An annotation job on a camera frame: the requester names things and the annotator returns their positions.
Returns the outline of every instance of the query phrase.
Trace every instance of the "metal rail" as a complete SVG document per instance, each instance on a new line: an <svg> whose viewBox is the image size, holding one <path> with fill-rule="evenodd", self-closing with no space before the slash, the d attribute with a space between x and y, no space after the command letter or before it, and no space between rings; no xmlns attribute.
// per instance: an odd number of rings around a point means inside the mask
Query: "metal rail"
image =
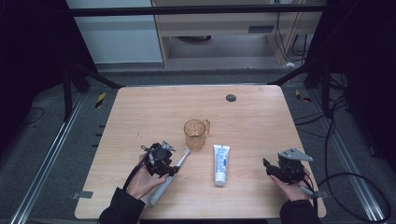
<svg viewBox="0 0 396 224"><path fill-rule="evenodd" d="M232 5L232 6L188 6L188 7L114 7L114 8L71 8L67 10L46 9L50 14L72 17L97 16L142 16L175 14L220 14L260 12L317 12L338 10L339 5L286 4L286 5Z"/></svg>
<svg viewBox="0 0 396 224"><path fill-rule="evenodd" d="M41 164L40 169L38 170L32 185L28 189L25 197L23 198L20 206L12 216L10 223L12 224L23 224L26 222L30 212L32 211L33 206L35 205L35 201L42 190L48 175L50 174L51 168L58 157L59 152L62 149L64 144L64 140L68 135L76 117L78 111L80 110L82 100L84 98L84 94L79 94L78 98L74 105L73 113L71 114L69 120L63 123L60 131L58 132L55 140L52 143L52 146L49 149L49 152Z"/></svg>
<svg viewBox="0 0 396 224"><path fill-rule="evenodd" d="M318 110L322 111L318 96L314 94L313 91L310 91L310 94L313 96L312 99L315 105L317 106ZM330 128L330 122L325 117L323 118L323 121L326 124L326 127ZM352 157L350 156L347 147L344 145L344 142L341 136L339 135L339 133L337 132L337 130L334 130L334 133L332 134L332 143L346 172L361 175L358 166L352 160ZM379 207L378 202L376 201L375 196L371 192L370 187L366 183L366 181L356 176L351 176L349 179L356 194L358 195L361 201L361 205L363 206L363 209L366 212L367 217L370 220L375 220L375 221L383 219L385 216L382 213L382 210Z"/></svg>

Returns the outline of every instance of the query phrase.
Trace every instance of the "black pole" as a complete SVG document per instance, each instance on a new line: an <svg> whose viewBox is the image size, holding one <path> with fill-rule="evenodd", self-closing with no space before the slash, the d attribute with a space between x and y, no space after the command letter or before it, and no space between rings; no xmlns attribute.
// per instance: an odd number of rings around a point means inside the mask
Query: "black pole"
<svg viewBox="0 0 396 224"><path fill-rule="evenodd" d="M114 8L72 8L51 10L49 13L72 17L96 16L139 16L174 14L219 14L219 13L260 13L260 12L316 12L337 10L340 6L327 4L286 4L286 5L235 5L235 6L192 6L192 7L114 7Z"/></svg>

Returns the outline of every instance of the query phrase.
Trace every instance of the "wire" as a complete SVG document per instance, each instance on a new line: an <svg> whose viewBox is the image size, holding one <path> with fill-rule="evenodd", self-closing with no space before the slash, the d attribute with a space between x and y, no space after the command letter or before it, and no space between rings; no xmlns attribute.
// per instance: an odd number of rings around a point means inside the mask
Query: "wire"
<svg viewBox="0 0 396 224"><path fill-rule="evenodd" d="M275 29L275 37L274 37L274 39L275 39L276 45L277 45L280 53L282 54L283 59L286 60L289 63L295 63L295 62L301 61L302 59L292 59L292 58L290 58L288 56L288 53L287 53L286 47L285 47L285 43L283 42L283 39L282 39L282 34L280 33L280 30L279 30L279 20L280 20L280 12L277 12L276 13L276 29ZM294 24L291 27L291 29L294 29L296 21L297 20L294 20ZM279 35L279 39L280 39L280 42L282 44L283 49L279 46L279 43L277 42L277 38L276 38L277 35Z"/></svg>
<svg viewBox="0 0 396 224"><path fill-rule="evenodd" d="M37 122L38 120L40 120L41 118L43 118L43 116L44 116L44 109L43 108L35 106L35 107L32 107L32 109L41 110L41 115L38 117L38 119L34 119L33 121L23 123L22 125L33 124L33 123Z"/></svg>
<svg viewBox="0 0 396 224"><path fill-rule="evenodd" d="M145 157L136 165L136 167L132 170L132 172L128 175L128 178L126 178L126 181L124 183L124 186L122 187L122 190L126 191L128 189L128 185L131 182L132 178L136 175L137 171L144 166L144 161L146 160L146 157L149 155L150 151L147 151Z"/></svg>
<svg viewBox="0 0 396 224"><path fill-rule="evenodd" d="M311 115L305 115L305 116L303 116L303 117L294 119L294 121L299 120L299 119L306 119L306 118L309 118L309 117L312 117L312 116L315 116L315 115L319 115L319 114L322 115L323 113L322 113L322 112L318 112L318 113L311 114Z"/></svg>
<svg viewBox="0 0 396 224"><path fill-rule="evenodd" d="M312 193L315 193L314 182L312 181L311 177L309 177L309 175L307 173L305 173L305 176L308 177L311 184L309 184L305 178L303 179L304 183L308 186L308 189L311 190ZM314 205L315 212L318 213L318 197L312 197L312 202Z"/></svg>
<svg viewBox="0 0 396 224"><path fill-rule="evenodd" d="M362 175L357 175L357 174L353 174L353 173L339 173L339 174L335 174L335 175L329 175L329 170L328 170L328 145L329 145L329 139L330 139L330 135L332 133L332 127L334 126L334 117L333 117L333 112L335 111L335 108L337 108L337 104L339 104L340 102L335 101L332 109L331 109L331 123L330 123L330 127L329 127L329 131L327 132L327 136L326 136L326 141L325 141L325 150L324 150L324 169L325 169L325 179L320 181L320 183L318 184L318 186L322 185L323 183L327 184L327 187L329 189L330 194L332 195L332 197L334 198L335 202L341 207L343 208L346 212L348 212L350 215L352 215L353 217L357 218L358 220L364 221L364 222L369 222L369 223L382 223L385 222L386 220L388 220L390 218L390 214L391 214L391 207L390 207L390 203L387 200L387 198L385 197L385 194L381 191L381 189L376 186L371 180L369 180L368 178L362 176ZM347 209L335 196L334 192L332 191L332 186L330 184L330 180L340 176L340 175L354 175L357 176L359 178L362 178L364 180L366 180L380 195L381 197L384 199L384 202L387 205L388 208L388 213L387 215L380 220L376 220L376 221L372 221L370 219L367 219L365 217L361 217L359 215L356 215L355 213L353 213L352 211L350 211L349 209Z"/></svg>
<svg viewBox="0 0 396 224"><path fill-rule="evenodd" d="M304 38L304 46L303 46L303 49L302 49L302 50L295 50L295 49L294 49L298 37L299 37L299 36L296 35L296 37L294 38L293 45L291 46L291 52L292 52L294 55L296 55L296 56L302 57L301 63L302 63L302 65L303 65L303 64L304 64L304 61L305 61L305 58L306 58L306 53L307 53L307 50L306 50L306 42L307 42L308 35L305 35L305 38Z"/></svg>
<svg viewBox="0 0 396 224"><path fill-rule="evenodd" d="M306 131L306 130L304 130L304 129L299 129L299 128L297 128L297 130L298 130L298 131L301 131L301 132L304 132L304 133L308 133L308 134L314 135L315 137L326 138L326 136L321 136L321 135L318 135L318 134L315 134L315 133L311 133L311 132Z"/></svg>
<svg viewBox="0 0 396 224"><path fill-rule="evenodd" d="M315 121L317 121L318 119L321 119L321 118L323 118L323 117L325 117L325 115L324 114L322 114L322 115L320 115L319 117L316 117L316 118L314 118L314 119L311 119L311 120L309 120L309 121L305 121L305 122L301 122L301 123L295 123L294 125L305 125L305 124L309 124L309 123L313 123L313 122L315 122Z"/></svg>

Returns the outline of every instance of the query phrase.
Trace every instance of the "black sleeve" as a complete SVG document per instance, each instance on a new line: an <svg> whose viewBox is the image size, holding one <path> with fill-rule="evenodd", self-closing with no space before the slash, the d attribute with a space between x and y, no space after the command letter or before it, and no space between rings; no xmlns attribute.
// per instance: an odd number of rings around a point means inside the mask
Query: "black sleeve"
<svg viewBox="0 0 396 224"><path fill-rule="evenodd" d="M280 209L282 224L320 224L321 221L309 200L288 201Z"/></svg>
<svg viewBox="0 0 396 224"><path fill-rule="evenodd" d="M100 224L136 223L145 204L123 191L116 189L110 206L99 216Z"/></svg>

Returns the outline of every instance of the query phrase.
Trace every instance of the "white cabinet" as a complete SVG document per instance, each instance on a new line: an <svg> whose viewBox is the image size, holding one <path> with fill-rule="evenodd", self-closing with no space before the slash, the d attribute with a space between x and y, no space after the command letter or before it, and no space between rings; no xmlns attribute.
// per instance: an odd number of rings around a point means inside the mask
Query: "white cabinet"
<svg viewBox="0 0 396 224"><path fill-rule="evenodd" d="M149 0L66 0L70 8L151 7ZM152 15L76 17L97 65L162 63L157 28Z"/></svg>

